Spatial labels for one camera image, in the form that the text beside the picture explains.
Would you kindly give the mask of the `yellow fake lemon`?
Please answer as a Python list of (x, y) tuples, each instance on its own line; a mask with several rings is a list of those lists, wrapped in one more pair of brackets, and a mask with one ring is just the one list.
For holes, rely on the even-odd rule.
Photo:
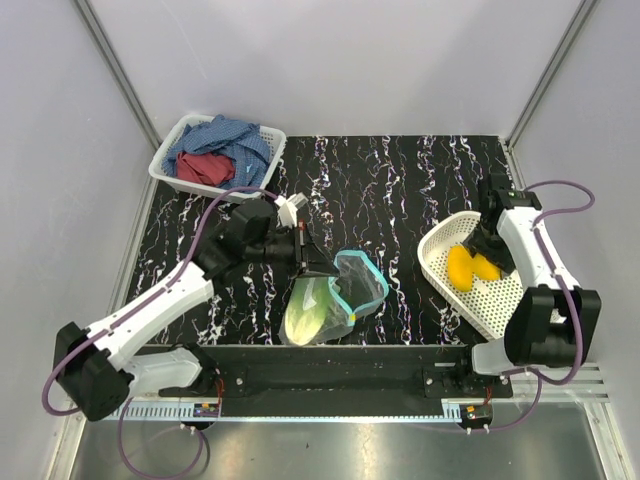
[(466, 293), (472, 290), (475, 278), (475, 262), (463, 245), (454, 245), (447, 257), (447, 275), (451, 285)]
[(483, 281), (498, 281), (502, 279), (502, 271), (499, 267), (492, 264), (480, 253), (472, 257), (473, 273)]

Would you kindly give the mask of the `clear zip top bag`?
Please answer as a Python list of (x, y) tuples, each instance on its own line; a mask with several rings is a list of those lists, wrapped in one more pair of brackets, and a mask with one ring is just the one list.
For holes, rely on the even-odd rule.
[(358, 320), (375, 313), (389, 293), (381, 271), (361, 250), (341, 250), (334, 257), (338, 277), (328, 277), (335, 330), (330, 340), (352, 332)]

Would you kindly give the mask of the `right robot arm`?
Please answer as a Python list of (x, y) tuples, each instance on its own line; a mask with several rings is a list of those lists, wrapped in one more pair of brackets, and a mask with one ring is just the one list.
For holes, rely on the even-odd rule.
[(478, 183), (480, 220), (464, 246), (503, 273), (517, 273), (523, 295), (499, 340), (478, 344), (471, 362), (454, 371), (454, 384), (476, 396), (490, 375), (526, 371), (565, 385), (586, 360), (602, 308), (599, 294), (570, 274), (546, 229), (545, 210), (533, 188), (517, 190), (503, 174)]

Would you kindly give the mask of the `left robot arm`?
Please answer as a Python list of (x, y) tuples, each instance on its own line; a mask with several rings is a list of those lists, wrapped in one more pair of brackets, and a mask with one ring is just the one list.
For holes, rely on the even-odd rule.
[(88, 327), (71, 322), (61, 328), (45, 385), (58, 384), (89, 421), (106, 418), (136, 396), (204, 396), (220, 388), (219, 367), (200, 347), (140, 350), (250, 264), (284, 266), (294, 279), (337, 276), (297, 215), (304, 201), (301, 195), (244, 201), (209, 235), (197, 234), (187, 257), (131, 303)]

